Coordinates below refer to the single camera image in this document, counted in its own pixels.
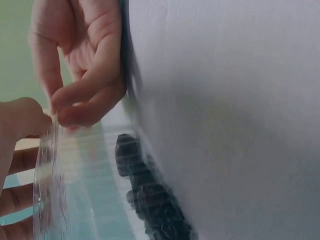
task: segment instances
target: hand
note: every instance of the hand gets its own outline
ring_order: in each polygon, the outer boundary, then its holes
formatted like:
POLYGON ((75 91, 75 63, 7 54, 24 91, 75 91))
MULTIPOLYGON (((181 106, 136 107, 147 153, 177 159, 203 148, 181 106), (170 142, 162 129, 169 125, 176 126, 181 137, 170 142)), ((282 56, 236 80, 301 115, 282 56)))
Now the hand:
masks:
MULTIPOLYGON (((15 151, 16 142, 28 135, 40 135, 51 125, 41 106, 31 98, 0 102, 0 217, 33 204, 33 184, 3 189, 8 175, 33 169, 38 149, 15 151)), ((0 240, 31 240, 32 216, 0 226, 0 240)))
POLYGON ((29 43, 35 75, 64 127, 97 123, 126 94, 119 0, 35 0, 29 43), (63 86, 60 48, 73 83, 63 86))

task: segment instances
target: green wall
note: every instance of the green wall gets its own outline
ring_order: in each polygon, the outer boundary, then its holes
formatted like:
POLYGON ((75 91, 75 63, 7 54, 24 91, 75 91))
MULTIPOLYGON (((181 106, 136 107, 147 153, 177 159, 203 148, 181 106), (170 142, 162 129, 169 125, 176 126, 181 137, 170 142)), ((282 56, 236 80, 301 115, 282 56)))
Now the green wall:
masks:
MULTIPOLYGON (((28 46, 33 2, 5 0, 0 4, 0 102, 31 97, 46 108, 47 100, 35 79, 28 46)), ((70 82, 64 65, 62 76, 70 82)))

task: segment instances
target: clear plastic film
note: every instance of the clear plastic film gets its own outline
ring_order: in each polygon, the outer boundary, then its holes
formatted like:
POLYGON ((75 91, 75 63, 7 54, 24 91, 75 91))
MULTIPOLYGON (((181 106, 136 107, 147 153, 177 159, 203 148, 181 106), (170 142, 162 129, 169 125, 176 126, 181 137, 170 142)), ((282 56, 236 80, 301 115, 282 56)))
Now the clear plastic film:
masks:
POLYGON ((34 239, 195 239, 158 176, 131 126, 68 132, 54 119, 35 168, 34 239))

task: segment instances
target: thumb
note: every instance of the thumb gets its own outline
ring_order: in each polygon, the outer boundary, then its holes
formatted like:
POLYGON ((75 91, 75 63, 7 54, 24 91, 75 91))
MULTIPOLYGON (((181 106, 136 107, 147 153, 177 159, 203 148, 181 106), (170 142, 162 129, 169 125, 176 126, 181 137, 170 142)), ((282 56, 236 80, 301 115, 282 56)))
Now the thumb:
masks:
POLYGON ((51 118, 32 98, 0 102, 0 138, 16 142, 27 135, 40 135, 51 123, 51 118))

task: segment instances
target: finger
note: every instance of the finger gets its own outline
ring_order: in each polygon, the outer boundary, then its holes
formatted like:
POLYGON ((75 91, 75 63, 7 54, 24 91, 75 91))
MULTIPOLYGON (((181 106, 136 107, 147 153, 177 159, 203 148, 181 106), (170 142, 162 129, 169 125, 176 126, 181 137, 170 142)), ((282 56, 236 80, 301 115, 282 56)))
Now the finger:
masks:
POLYGON ((32 240, 33 217, 30 216, 22 221, 0 227, 1 240, 32 240))
POLYGON ((3 189, 0 196, 0 217, 31 207, 33 189, 33 183, 3 189))
POLYGON ((88 103, 68 107, 58 114, 58 121, 64 127, 89 127, 103 118, 126 94, 122 79, 100 90, 88 103))
POLYGON ((0 102, 0 132, 3 141, 15 144, 25 136, 43 134, 51 122, 51 118, 43 113, 39 103, 32 98, 0 102))
POLYGON ((38 147, 15 151, 8 175, 34 169, 36 166, 38 147))
POLYGON ((79 102, 88 102, 102 88, 112 84, 120 75, 121 35, 108 35, 98 45, 93 65, 76 82, 65 86, 52 96, 56 110, 79 102))
POLYGON ((29 33, 35 76, 50 100, 63 87, 58 44, 37 33, 29 33))

